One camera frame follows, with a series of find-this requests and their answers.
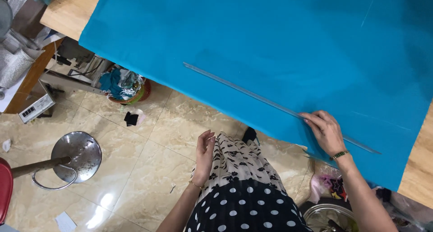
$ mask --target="wooden table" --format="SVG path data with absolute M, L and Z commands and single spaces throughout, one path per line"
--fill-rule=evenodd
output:
M 78 41 L 99 0 L 52 0 L 41 23 Z M 433 208 L 433 103 L 410 153 L 398 193 Z

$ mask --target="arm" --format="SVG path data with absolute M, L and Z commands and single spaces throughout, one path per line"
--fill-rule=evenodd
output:
M 320 147 L 331 157 L 345 151 L 346 147 L 337 120 L 325 111 L 312 114 L 301 113 L 304 121 L 311 127 Z M 344 188 L 349 195 L 350 205 L 360 231 L 397 232 L 385 208 L 371 192 L 352 156 L 347 153 L 338 157 L 336 163 L 343 175 Z
M 214 132 L 205 131 L 198 137 L 197 141 L 197 165 L 192 177 L 192 183 L 203 187 L 209 179 L 210 170 L 212 168 L 212 154 L 215 146 Z M 156 232 L 182 232 L 185 228 L 188 219 L 194 209 L 195 202 L 200 194 L 201 189 L 188 184 L 187 188 L 182 193 L 176 205 L 165 217 Z

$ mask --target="beige marble floor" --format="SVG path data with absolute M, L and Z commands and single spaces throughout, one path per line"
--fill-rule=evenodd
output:
M 77 224 L 76 232 L 154 232 L 187 185 L 198 135 L 212 129 L 241 137 L 246 129 L 241 122 L 153 81 L 150 97 L 123 112 L 104 96 L 64 90 L 56 98 L 52 118 L 24 125 L 17 115 L 0 115 L 0 141 L 13 141 L 10 151 L 0 151 L 0 157 L 12 167 L 45 160 L 61 136 L 81 130 L 100 144 L 102 164 L 88 181 L 61 191 L 37 188 L 30 176 L 15 179 L 6 223 L 21 232 L 57 232 L 54 218 L 63 211 Z M 126 127 L 123 118 L 133 109 L 143 110 L 146 119 L 140 126 Z M 258 138 L 289 195 L 302 202 L 310 192 L 309 159 L 295 145 L 262 133 Z M 52 170 L 41 172 L 37 179 L 45 186 L 63 184 Z

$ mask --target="red stool seat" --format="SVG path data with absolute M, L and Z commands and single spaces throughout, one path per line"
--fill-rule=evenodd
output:
M 0 157 L 0 223 L 6 218 L 13 186 L 14 179 L 10 166 L 6 160 Z

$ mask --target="hand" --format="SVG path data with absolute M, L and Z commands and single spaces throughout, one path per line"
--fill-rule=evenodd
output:
M 300 113 L 304 121 L 314 133 L 320 147 L 331 157 L 335 154 L 346 151 L 343 135 L 337 120 L 326 111 L 319 110 L 311 114 Z
M 192 178 L 192 183 L 201 187 L 203 187 L 209 179 L 210 171 L 212 169 L 212 159 L 215 146 L 214 134 L 215 132 L 207 130 L 203 132 L 197 140 L 197 165 Z

